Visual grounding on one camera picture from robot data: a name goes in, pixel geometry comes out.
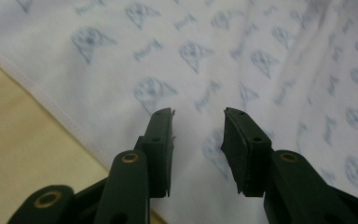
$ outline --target wooden surface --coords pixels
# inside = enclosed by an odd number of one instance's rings
[[[34,191],[68,185],[75,192],[105,170],[26,90],[0,69],[0,223]],[[163,223],[156,215],[152,223]]]

